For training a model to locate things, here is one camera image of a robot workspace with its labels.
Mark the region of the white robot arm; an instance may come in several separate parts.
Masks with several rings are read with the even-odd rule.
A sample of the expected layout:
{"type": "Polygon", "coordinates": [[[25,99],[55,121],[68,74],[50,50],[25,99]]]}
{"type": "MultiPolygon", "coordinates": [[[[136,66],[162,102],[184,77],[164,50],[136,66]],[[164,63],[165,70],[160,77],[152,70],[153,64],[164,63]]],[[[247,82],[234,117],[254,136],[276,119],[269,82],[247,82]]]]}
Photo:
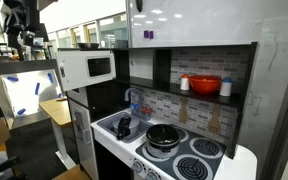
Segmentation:
{"type": "Polygon", "coordinates": [[[18,42],[18,36],[23,39],[23,44],[33,46],[35,37],[48,42],[46,27],[40,22],[40,10],[37,0],[3,0],[10,8],[11,13],[6,15],[3,31],[7,34],[8,46],[15,48],[19,54],[19,60],[23,61],[22,45],[18,42]]]}

